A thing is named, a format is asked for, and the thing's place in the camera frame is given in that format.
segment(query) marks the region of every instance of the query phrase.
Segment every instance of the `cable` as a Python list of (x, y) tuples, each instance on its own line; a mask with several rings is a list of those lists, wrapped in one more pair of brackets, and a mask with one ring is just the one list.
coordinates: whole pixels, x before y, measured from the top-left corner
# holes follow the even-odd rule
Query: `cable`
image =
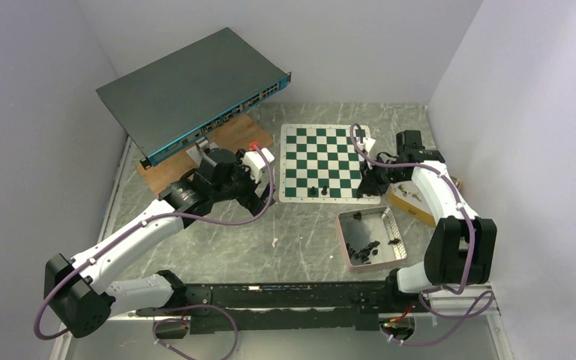
[(145, 219), (144, 221), (140, 221), (140, 222), (136, 223), (135, 225), (130, 227), (127, 231), (123, 232), (120, 236), (118, 236), (118, 238), (116, 238), (114, 241), (110, 242), (106, 247), (103, 247), (102, 249), (100, 249), (100, 251), (95, 253), (91, 257), (91, 260), (89, 262), (84, 262), (82, 265), (75, 268), (63, 280), (61, 280), (60, 282), (58, 282), (58, 284), (56, 286), (54, 286), (54, 288), (47, 294), (45, 299), (43, 299), (43, 303), (41, 304), (40, 308), (38, 309), (38, 312), (36, 313), (36, 316), (34, 317), (34, 335), (36, 335), (36, 337), (41, 339), (41, 340), (47, 341), (47, 340), (56, 339), (57, 337), (62, 336), (63, 334), (66, 334), (69, 331), (68, 329), (64, 328), (63, 330), (61, 330), (55, 334), (51, 334), (51, 335), (45, 335), (45, 334), (43, 334), (43, 332), (41, 332), (41, 318), (43, 317), (43, 313), (45, 312), (45, 309), (47, 309), (47, 307), (50, 305), (50, 302), (52, 301), (52, 299), (54, 299), (54, 296), (56, 296), (56, 293), (58, 293), (65, 286), (65, 284), (67, 282), (69, 282), (72, 278), (74, 278), (74, 276), (76, 276), (77, 274), (79, 274), (83, 270), (87, 269), (89, 266), (95, 264), (95, 262), (98, 259), (100, 259), (104, 254), (106, 254), (111, 249), (113, 249), (116, 245), (118, 245), (119, 243), (124, 241), (131, 234), (135, 233), (138, 229), (142, 228), (143, 224), (145, 224), (145, 226), (146, 226), (146, 224), (149, 224), (152, 221), (160, 220), (163, 218), (187, 218), (187, 219), (193, 219), (196, 221), (205, 221), (205, 222), (211, 223), (211, 224), (224, 225), (226, 227), (237, 227), (240, 225), (250, 224), (253, 221), (256, 221), (257, 219), (261, 218), (262, 215), (264, 215), (266, 213), (266, 211), (268, 211), (268, 209), (270, 208), (270, 205), (272, 203), (272, 197), (273, 197), (273, 194), (275, 193), (275, 177), (273, 176), (273, 173), (272, 173), (273, 169), (271, 169), (270, 163), (269, 163), (268, 159), (266, 159), (266, 156), (264, 156), (262, 150), (257, 145), (254, 146), (254, 149), (255, 149), (255, 151), (257, 151), (259, 153), (259, 156), (261, 156), (262, 160), (264, 161), (266, 168), (268, 168), (268, 186), (270, 187), (270, 192), (268, 194), (268, 198), (266, 199), (266, 203), (264, 204), (264, 207), (262, 208), (262, 211), (259, 214), (253, 216), (252, 218), (250, 218), (248, 220), (238, 221), (238, 222), (229, 222), (229, 221), (211, 219), (210, 217), (203, 217), (203, 216), (198, 216), (198, 215), (194, 215), (194, 214), (185, 214), (183, 212), (170, 212), (168, 214), (154, 215), (148, 219)]
[(485, 312), (491, 306), (491, 303), (494, 300), (494, 292), (491, 290), (485, 290), (484, 292), (482, 292), (482, 294), (478, 295), (478, 297), (475, 298), (475, 301), (471, 304), (471, 306), (469, 306), (469, 309), (467, 309), (467, 311), (465, 311), (465, 314), (458, 320), (458, 322), (456, 322), (456, 324), (451, 329), (449, 329), (449, 331), (447, 331), (443, 336), (437, 338), (436, 340), (428, 341), (427, 343), (410, 343), (407, 341), (398, 340), (396, 337), (385, 333), (382, 329), (381, 329), (381, 332), (385, 335), (386, 338), (388, 338), (388, 341), (394, 340), (394, 341), (398, 342), (400, 345), (405, 345), (407, 347), (432, 347), (433, 345), (442, 343), (447, 338), (452, 336), (456, 332), (456, 330), (458, 330), (458, 328), (460, 328), (463, 325), (465, 320), (469, 319), (470, 317), (473, 317), (473, 315), (471, 314), (471, 311), (473, 310), (473, 308), (476, 307), (476, 305), (486, 295), (490, 295), (490, 298), (489, 298), (490, 301), (488, 301), (487, 304), (485, 304), (481, 310), (476, 311), (476, 313), (482, 314), (483, 312)]
[[(161, 310), (170, 312), (170, 311), (187, 311), (187, 310), (193, 310), (193, 309), (212, 309), (215, 311), (219, 311), (230, 321), (230, 325), (232, 326), (232, 330), (235, 332), (235, 339), (232, 342), (232, 346), (231, 346), (229, 352), (226, 354), (226, 356), (221, 358), (221, 360), (228, 359), (235, 352), (235, 349), (237, 347), (237, 340), (239, 338), (239, 333), (237, 331), (237, 324), (235, 324), (235, 320), (224, 309), (217, 307), (217, 306), (213, 306), (213, 305), (200, 304), (200, 305), (189, 305), (189, 306), (184, 306), (184, 307), (174, 307), (171, 309), (161, 309)], [(166, 347), (167, 349), (173, 351), (174, 353), (180, 355), (181, 357), (183, 357), (187, 360), (196, 360), (195, 358), (191, 358), (189, 355), (178, 350), (174, 346), (171, 346), (168, 343), (165, 343), (164, 341), (160, 340), (158, 338), (158, 336), (156, 335), (156, 331), (158, 330), (158, 326), (160, 326), (164, 323), (184, 323), (184, 322), (185, 322), (184, 320), (181, 320), (181, 319), (178, 319), (175, 317), (170, 317), (168, 319), (164, 319), (164, 320), (160, 320), (160, 321), (156, 322), (155, 325), (153, 326), (153, 338), (155, 339), (156, 344), (160, 344), (161, 346)]]
[(399, 321), (405, 319), (405, 317), (407, 316), (407, 314), (410, 313), (410, 311), (412, 310), (412, 303), (410, 302), (409, 305), (407, 306), (407, 309), (405, 309), (405, 312), (403, 312), (403, 315), (399, 316), (399, 317), (393, 317), (391, 318), (389, 321), (390, 323), (398, 323)]

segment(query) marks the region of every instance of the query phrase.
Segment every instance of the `metal tray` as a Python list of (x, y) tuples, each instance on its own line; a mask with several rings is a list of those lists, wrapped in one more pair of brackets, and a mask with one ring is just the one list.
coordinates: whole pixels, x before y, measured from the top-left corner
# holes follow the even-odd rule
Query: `metal tray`
[[(396, 220), (392, 210), (387, 206), (340, 213), (337, 217), (337, 233), (346, 267), (351, 272), (394, 268), (407, 257)], [(395, 239), (400, 239), (400, 242), (388, 244)], [(355, 259), (348, 253), (346, 244), (359, 251), (371, 242), (379, 244), (374, 248), (378, 250), (376, 255), (370, 252), (367, 260), (370, 264), (362, 263), (360, 259)]]

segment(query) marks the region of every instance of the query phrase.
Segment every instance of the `black linear rail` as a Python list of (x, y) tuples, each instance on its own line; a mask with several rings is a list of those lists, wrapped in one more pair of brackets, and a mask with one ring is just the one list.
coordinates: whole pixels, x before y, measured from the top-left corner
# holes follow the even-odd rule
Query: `black linear rail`
[[(410, 303), (415, 305), (412, 312), (425, 312), (416, 295), (392, 297), (391, 287), (383, 281), (187, 284), (186, 293), (189, 304), (206, 303), (224, 308), (235, 318), (240, 329), (247, 330), (330, 327), (376, 330), (379, 314), (402, 313)], [(172, 304), (172, 307), (184, 305)], [(180, 313), (146, 308), (136, 314), (153, 317)], [(190, 315), (194, 334), (230, 328), (222, 315), (214, 311), (192, 311)]]

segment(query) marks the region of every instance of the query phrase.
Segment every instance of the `wooden block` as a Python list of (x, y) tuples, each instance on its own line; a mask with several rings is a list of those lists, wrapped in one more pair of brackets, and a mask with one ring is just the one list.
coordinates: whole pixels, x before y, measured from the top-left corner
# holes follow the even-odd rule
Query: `wooden block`
[[(257, 141), (260, 148), (272, 145), (272, 136), (268, 135), (253, 119), (242, 114), (228, 124), (219, 127), (207, 135), (210, 143), (215, 142), (222, 149), (236, 152), (238, 149), (248, 150), (252, 142)], [(188, 170), (197, 167), (195, 161), (187, 154), (187, 150), (178, 151), (172, 157), (147, 170), (138, 164), (136, 170), (147, 182), (149, 188), (157, 194), (164, 190), (168, 184), (180, 179)]]

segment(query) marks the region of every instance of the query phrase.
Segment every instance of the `cable clip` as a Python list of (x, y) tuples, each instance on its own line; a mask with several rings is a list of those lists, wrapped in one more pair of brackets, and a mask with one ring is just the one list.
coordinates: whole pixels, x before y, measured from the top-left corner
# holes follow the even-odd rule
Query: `cable clip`
[(442, 170), (440, 170), (440, 172), (438, 172), (438, 173), (436, 174), (436, 176), (437, 176), (438, 178), (442, 178), (443, 176), (447, 176), (447, 168), (445, 167), (445, 168), (443, 168)]

